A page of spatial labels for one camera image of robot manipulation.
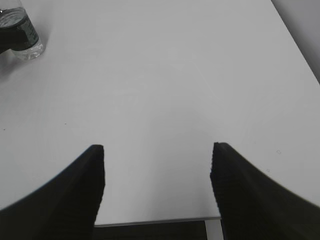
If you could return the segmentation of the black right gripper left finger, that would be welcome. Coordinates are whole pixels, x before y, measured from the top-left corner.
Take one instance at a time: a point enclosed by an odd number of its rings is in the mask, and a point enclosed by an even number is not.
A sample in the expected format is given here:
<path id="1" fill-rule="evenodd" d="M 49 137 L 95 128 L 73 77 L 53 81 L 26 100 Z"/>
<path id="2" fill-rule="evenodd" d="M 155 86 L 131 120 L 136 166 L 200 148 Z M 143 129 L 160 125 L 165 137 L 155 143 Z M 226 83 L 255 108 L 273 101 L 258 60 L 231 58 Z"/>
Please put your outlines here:
<path id="1" fill-rule="evenodd" d="M 2 240 L 90 240 L 105 188 L 94 144 L 52 180 L 0 211 Z"/>

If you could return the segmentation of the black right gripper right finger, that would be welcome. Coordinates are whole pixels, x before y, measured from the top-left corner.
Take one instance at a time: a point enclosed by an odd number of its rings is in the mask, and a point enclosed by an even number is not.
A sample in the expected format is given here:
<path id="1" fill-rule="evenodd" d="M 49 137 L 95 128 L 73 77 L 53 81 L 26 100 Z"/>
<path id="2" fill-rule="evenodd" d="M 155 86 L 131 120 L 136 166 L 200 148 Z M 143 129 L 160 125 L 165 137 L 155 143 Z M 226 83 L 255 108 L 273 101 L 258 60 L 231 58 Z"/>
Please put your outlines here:
<path id="1" fill-rule="evenodd" d="M 320 208 L 269 178 L 228 143 L 213 145 L 210 180 L 226 240 L 320 238 Z"/>

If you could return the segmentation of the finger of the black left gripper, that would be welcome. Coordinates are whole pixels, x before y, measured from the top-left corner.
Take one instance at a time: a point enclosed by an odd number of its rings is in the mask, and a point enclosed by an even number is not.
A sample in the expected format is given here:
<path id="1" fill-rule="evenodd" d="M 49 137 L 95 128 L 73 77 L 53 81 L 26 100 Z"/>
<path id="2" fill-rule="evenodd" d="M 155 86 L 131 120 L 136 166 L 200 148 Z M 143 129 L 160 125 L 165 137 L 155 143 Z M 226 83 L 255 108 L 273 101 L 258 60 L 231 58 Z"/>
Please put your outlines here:
<path id="1" fill-rule="evenodd" d="M 20 49 L 28 43 L 26 33 L 20 29 L 8 28 L 0 30 L 0 53 L 7 50 Z"/>

